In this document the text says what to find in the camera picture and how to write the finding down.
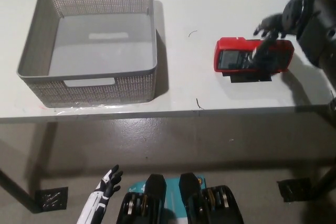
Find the red multimeter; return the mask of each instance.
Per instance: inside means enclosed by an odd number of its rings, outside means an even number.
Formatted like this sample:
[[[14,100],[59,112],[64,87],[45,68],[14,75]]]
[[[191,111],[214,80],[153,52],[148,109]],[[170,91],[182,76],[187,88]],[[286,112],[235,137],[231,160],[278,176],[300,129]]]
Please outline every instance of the red multimeter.
[[[251,56],[263,40],[246,40],[241,37],[221,38],[215,49],[214,69],[223,75],[259,72]],[[289,40],[277,40],[268,51],[263,64],[272,64],[270,73],[286,71],[294,53],[293,44]]]

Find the white robotic hand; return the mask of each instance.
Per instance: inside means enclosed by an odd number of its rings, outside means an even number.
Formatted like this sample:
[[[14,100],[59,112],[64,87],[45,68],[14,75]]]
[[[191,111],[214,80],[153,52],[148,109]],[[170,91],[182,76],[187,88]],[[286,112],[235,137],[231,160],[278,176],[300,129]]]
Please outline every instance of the white robotic hand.
[[[107,204],[112,195],[120,189],[115,186],[121,181],[122,171],[117,172],[119,165],[109,170],[90,194],[77,224],[100,224],[103,220]]]

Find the perforated basket wall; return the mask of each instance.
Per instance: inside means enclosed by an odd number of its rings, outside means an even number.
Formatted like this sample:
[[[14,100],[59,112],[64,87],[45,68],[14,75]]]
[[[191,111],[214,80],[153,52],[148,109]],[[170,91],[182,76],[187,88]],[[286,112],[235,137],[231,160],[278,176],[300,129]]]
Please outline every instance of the perforated basket wall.
[[[28,83],[49,108],[148,102],[154,98],[156,71],[147,76],[115,78],[114,85],[67,87],[63,81]]]
[[[69,78],[50,77],[48,71],[61,18],[121,13],[153,16],[153,9],[154,0],[38,0],[18,74],[50,108],[150,101],[154,98],[156,68],[121,76],[97,75],[94,78],[112,77],[116,83],[91,87],[68,87],[64,80]],[[152,20],[155,37],[154,18]]]

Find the gray floor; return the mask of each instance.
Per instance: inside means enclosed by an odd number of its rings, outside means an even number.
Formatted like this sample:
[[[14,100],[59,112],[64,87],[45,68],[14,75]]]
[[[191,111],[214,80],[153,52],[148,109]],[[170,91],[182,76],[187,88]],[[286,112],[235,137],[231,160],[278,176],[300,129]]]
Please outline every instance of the gray floor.
[[[336,131],[315,114],[226,115],[0,125],[0,168],[25,190],[69,187],[67,210],[32,215],[0,189],[0,223],[76,223],[114,164],[122,189],[103,223],[115,223],[127,188],[151,173],[204,174],[228,185],[247,224],[336,223],[336,193],[285,204],[277,181],[318,179],[332,164]]]

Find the plastic storage basket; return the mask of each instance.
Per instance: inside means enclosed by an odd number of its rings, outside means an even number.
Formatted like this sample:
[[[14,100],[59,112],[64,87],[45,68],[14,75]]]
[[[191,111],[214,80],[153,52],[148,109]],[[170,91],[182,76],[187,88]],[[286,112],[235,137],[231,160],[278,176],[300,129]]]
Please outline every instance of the plastic storage basket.
[[[154,98],[154,0],[38,0],[19,76],[50,108]]]

